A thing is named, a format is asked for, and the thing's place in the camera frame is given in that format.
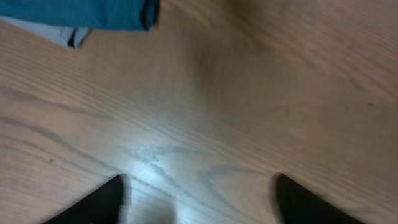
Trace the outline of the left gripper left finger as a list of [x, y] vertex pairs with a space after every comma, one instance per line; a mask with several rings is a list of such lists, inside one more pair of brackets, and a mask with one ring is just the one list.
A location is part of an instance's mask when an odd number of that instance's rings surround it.
[[124, 203], [121, 174], [43, 224], [117, 224]]

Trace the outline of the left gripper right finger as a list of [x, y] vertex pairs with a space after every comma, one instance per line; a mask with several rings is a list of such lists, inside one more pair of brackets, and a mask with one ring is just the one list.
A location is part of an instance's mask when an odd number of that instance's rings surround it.
[[364, 224], [285, 174], [275, 177], [275, 213], [285, 224]]

